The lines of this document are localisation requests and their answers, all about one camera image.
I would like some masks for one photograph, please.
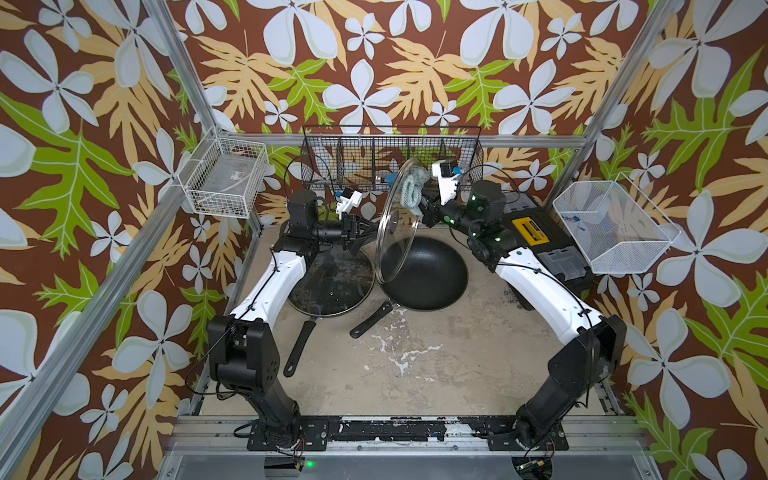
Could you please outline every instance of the black mounting plate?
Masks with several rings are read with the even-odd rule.
[[[328,445],[328,420],[317,417],[301,417],[299,422],[299,437],[306,435],[302,450],[307,452],[324,452]],[[261,426],[254,423],[248,436],[248,450],[251,452],[272,452],[274,447],[264,441]]]

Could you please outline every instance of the white robot arm segment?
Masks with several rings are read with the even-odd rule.
[[[509,252],[509,257],[502,258],[496,267],[496,273],[517,289],[547,320],[563,345],[567,345],[579,335],[579,327],[590,329],[590,320],[592,325],[601,321],[599,312],[577,297],[574,298],[560,283],[549,276],[537,273],[530,268],[504,265],[504,263],[529,266],[551,275],[549,270],[541,265],[530,249],[524,247]],[[589,310],[589,313],[581,313],[584,310]]]
[[[248,297],[236,306],[230,315],[249,322],[262,319],[274,330],[277,314],[304,273],[306,273],[304,257],[289,251],[275,252],[264,275],[250,291]]]

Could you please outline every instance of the aluminum frame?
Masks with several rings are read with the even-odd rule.
[[[257,141],[271,147],[301,147],[302,134],[233,134],[220,132],[223,137]],[[480,135],[483,148],[582,148],[587,144],[581,135]]]
[[[141,0],[147,9],[149,16],[157,23],[157,29],[165,40],[168,47],[168,57],[179,75],[182,88],[187,92],[190,103],[197,117],[203,125],[203,131],[212,131],[214,137],[219,130],[214,115],[211,113],[211,106],[205,98],[203,83],[197,76],[197,70],[192,63],[187,47],[179,38],[174,18],[170,14],[165,0]]]
[[[611,110],[621,101],[624,92],[630,86],[630,82],[632,82],[634,76],[640,70],[643,60],[650,54],[650,49],[654,46],[656,38],[664,30],[664,26],[669,21],[677,1],[659,0],[654,6],[653,11],[648,15],[645,23],[643,23],[643,27],[637,34],[634,42],[632,42],[632,46],[627,51],[627,55],[621,62],[614,80],[608,85],[608,90],[595,111],[592,121],[587,126],[587,130],[584,133],[584,146],[582,149],[575,151],[571,158],[568,159],[568,162],[566,162],[560,177],[555,181],[552,190],[550,190],[547,196],[545,208],[551,209],[554,199],[559,197],[568,188],[568,185],[573,182],[577,169],[592,153],[594,144],[598,140],[598,135],[602,132],[603,126],[611,114]]]
[[[240,272],[240,277],[235,282],[235,288],[232,292],[232,296],[227,301],[227,307],[224,309],[224,315],[229,315],[232,309],[240,303],[240,295],[243,293],[243,288],[245,287],[248,273],[250,272],[250,268],[253,265],[253,258],[256,256],[256,250],[258,249],[259,242],[261,241],[263,228],[261,227],[259,216],[256,211],[251,213],[252,215],[248,218],[248,224],[253,231],[253,236],[251,237],[250,246],[248,247],[248,250],[245,253],[245,257],[243,258],[243,270]],[[208,383],[210,382],[210,367],[208,366],[207,359],[203,364],[203,372],[201,375],[202,378],[198,382],[198,385],[205,386],[203,387],[203,390],[207,390]],[[204,397],[199,393],[192,395],[192,400],[190,400],[190,412],[196,412],[197,409],[203,404],[203,399]]]
[[[232,435],[233,430],[256,416],[184,415],[177,418],[174,433],[170,437],[163,466],[164,469],[184,455],[274,455],[273,452],[251,452],[246,449],[247,439]],[[343,420],[403,422],[391,416],[343,416]],[[412,417],[408,422],[440,421],[460,423],[455,416]],[[653,439],[642,432],[637,420],[631,415],[568,415],[562,420],[569,450],[558,455],[650,455]],[[468,433],[446,438],[444,442],[328,442],[325,452],[312,452],[313,456],[523,456],[520,452],[493,452],[488,442]],[[543,452],[530,452],[536,456]],[[652,458],[645,465],[654,465]]]
[[[0,429],[0,478],[10,478],[69,386],[104,328],[112,321],[120,302],[141,273],[184,199],[180,185],[171,188],[128,245],[120,261],[99,286],[96,294],[67,331],[40,369],[35,381],[16,397]]]

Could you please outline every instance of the pan handle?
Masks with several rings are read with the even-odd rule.
[[[360,338],[363,333],[367,332],[371,329],[372,326],[376,325],[376,323],[384,318],[387,313],[392,311],[392,302],[386,301],[382,303],[382,305],[379,307],[377,311],[373,313],[373,315],[369,316],[364,322],[360,323],[355,328],[351,329],[349,331],[349,336],[351,336],[354,339]]]

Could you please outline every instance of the black cable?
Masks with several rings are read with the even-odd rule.
[[[221,392],[219,388],[221,387],[221,382],[216,382],[216,398],[219,400],[228,400],[237,395],[239,393],[237,389],[230,390],[228,392]]]
[[[261,291],[264,290],[264,287],[272,280],[272,277],[275,275],[275,273],[279,272],[280,269],[277,268],[277,257],[275,257],[275,251],[272,250],[272,247],[270,247],[270,253],[272,253],[272,261],[275,263],[275,267],[272,270],[272,273],[266,278],[266,282],[259,288],[259,291],[256,292],[256,295],[253,296],[253,299],[250,301],[250,305],[248,308],[246,308],[240,316],[237,317],[238,320],[242,319],[246,313],[250,312],[250,310],[253,308],[253,304],[256,303],[256,299],[259,298],[259,295],[261,294]]]
[[[236,439],[247,439],[248,437],[250,437],[250,433],[243,434],[243,433],[238,433],[238,432],[240,430],[247,429],[248,427],[253,427],[258,422],[259,422],[259,420],[256,419],[256,420],[251,420],[250,422],[248,422],[248,423],[246,423],[244,425],[240,425],[239,427],[234,429],[234,431],[232,432],[232,436],[235,437]],[[283,452],[283,451],[279,450],[275,445],[268,445],[268,446],[273,448],[273,450],[272,450],[273,452],[277,452],[277,453],[280,453],[281,455],[286,455],[286,456],[292,457],[292,455],[290,453]]]
[[[469,246],[464,245],[458,238],[456,238],[456,235],[453,234],[453,230],[454,230],[454,228],[451,227],[450,225],[448,225],[448,232],[451,233],[451,237],[453,237],[453,240],[456,240],[456,242],[458,242],[458,244],[461,245],[462,247],[464,247],[465,249],[472,250],[471,248],[469,248]]]
[[[468,174],[469,172],[473,171],[475,168],[480,168],[480,167],[485,167],[485,166],[488,166],[488,167],[490,167],[490,168],[495,168],[496,170],[498,170],[498,171],[502,172],[502,173],[505,175],[505,177],[507,177],[507,178],[509,179],[509,181],[515,185],[515,189],[516,189],[516,190],[520,190],[520,185],[518,185],[518,182],[517,182],[515,179],[513,179],[512,177],[510,177],[510,176],[509,176],[509,173],[507,173],[507,171],[506,171],[506,170],[504,170],[504,169],[502,169],[502,168],[500,168],[500,167],[496,167],[495,165],[490,165],[490,164],[479,164],[479,165],[475,165],[474,167],[470,167],[470,168],[468,168],[468,169],[467,169],[467,171],[465,171],[465,172],[462,172],[462,175],[461,175],[461,177],[459,177],[459,178],[458,178],[458,182],[456,182],[457,188],[456,188],[456,195],[454,195],[454,197],[453,197],[453,198],[454,198],[454,200],[455,200],[456,198],[458,198],[458,194],[459,194],[459,192],[461,191],[461,188],[459,188],[459,187],[460,187],[460,186],[461,186],[461,184],[462,184],[462,180],[464,180],[464,176],[465,176],[466,174]]]
[[[200,364],[201,364],[201,363],[202,363],[202,362],[203,362],[203,361],[204,361],[206,358],[208,358],[208,355],[210,355],[210,351],[211,351],[211,350],[213,350],[213,349],[214,349],[214,347],[216,347],[216,345],[218,345],[218,344],[219,344],[219,342],[220,342],[221,340],[225,339],[225,338],[226,338],[226,337],[229,335],[229,333],[230,333],[232,330],[234,330],[234,325],[232,325],[230,328],[228,328],[228,329],[227,329],[227,330],[224,332],[224,334],[223,334],[221,337],[219,337],[219,339],[218,339],[216,342],[214,342],[214,344],[213,344],[213,345],[211,345],[210,347],[208,347],[208,351],[207,351],[207,352],[205,352],[205,355],[203,355],[203,356],[202,356],[202,357],[201,357],[199,360],[197,360],[197,363],[195,363],[194,365],[192,365],[192,368],[191,368],[191,369],[189,369],[189,371],[187,372],[187,374],[184,376],[184,386],[185,386],[185,387],[187,387],[187,390],[189,390],[190,392],[192,392],[192,393],[193,393],[193,394],[195,394],[195,395],[201,395],[201,396],[208,396],[208,395],[216,395],[216,396],[218,396],[219,394],[226,394],[226,393],[228,393],[228,392],[219,393],[219,391],[218,391],[218,389],[219,389],[218,385],[217,385],[217,387],[216,387],[216,389],[217,389],[217,391],[216,391],[216,392],[197,392],[197,391],[195,391],[195,389],[193,389],[193,388],[190,386],[190,384],[189,384],[188,380],[189,380],[190,374],[191,374],[192,372],[194,372],[194,370],[197,368],[197,366],[198,366],[198,365],[200,365]]]
[[[577,305],[579,305],[579,306],[581,305],[581,300],[580,300],[580,299],[579,299],[579,298],[578,298],[576,295],[574,295],[574,293],[573,293],[573,292],[571,292],[571,291],[570,291],[570,290],[569,290],[569,289],[568,289],[568,288],[567,288],[567,287],[566,287],[566,286],[565,286],[565,285],[564,285],[564,284],[563,284],[563,283],[560,281],[560,279],[558,279],[556,276],[552,276],[552,275],[550,275],[550,274],[548,274],[548,273],[545,273],[545,272],[544,272],[544,271],[542,271],[540,268],[535,268],[535,267],[532,267],[532,266],[528,266],[528,265],[521,265],[520,263],[503,263],[503,262],[499,262],[499,263],[498,263],[498,265],[503,265],[503,266],[518,266],[518,267],[520,267],[520,268],[525,268],[525,269],[528,269],[528,270],[533,270],[533,271],[534,271],[534,272],[536,272],[536,273],[540,273],[541,275],[544,275],[544,276],[546,276],[546,277],[548,277],[548,278],[551,278],[551,279],[553,279],[555,282],[557,282],[557,283],[558,283],[560,286],[562,286],[562,287],[563,287],[563,289],[565,289],[565,291],[566,291],[566,292],[568,292],[568,294],[570,294],[570,295],[571,295],[571,296],[574,298],[574,300],[576,301],[576,304],[577,304]],[[589,331],[591,332],[591,335],[593,336],[593,339],[594,339],[594,325],[592,324],[592,318],[590,318],[590,316],[589,316],[589,312],[591,312],[591,311],[592,311],[592,310],[590,310],[590,309],[587,309],[587,308],[584,308],[584,307],[582,307],[582,308],[581,308],[581,312],[579,312],[579,314],[578,314],[578,315],[579,315],[579,316],[581,316],[581,315],[585,315],[585,316],[587,317],[587,322],[589,323]],[[585,408],[587,408],[587,407],[589,406],[589,378],[591,378],[591,374],[592,374],[592,372],[594,371],[594,367],[595,367],[595,365],[594,365],[594,348],[592,347],[592,345],[593,345],[593,343],[592,343],[592,342],[590,342],[590,349],[589,349],[589,356],[590,356],[590,359],[589,359],[589,366],[590,366],[590,369],[589,369],[589,377],[587,377],[587,379],[586,379],[586,381],[587,381],[587,398],[586,398],[586,400],[587,400],[587,403],[586,403],[586,404],[582,403],[582,405],[584,405],[584,407],[585,407]],[[538,441],[536,441],[536,442],[533,442],[533,445],[538,445],[538,444],[541,442],[541,440],[542,440],[543,438],[544,438],[544,436],[542,436],[541,438],[539,438],[539,439],[538,439]]]

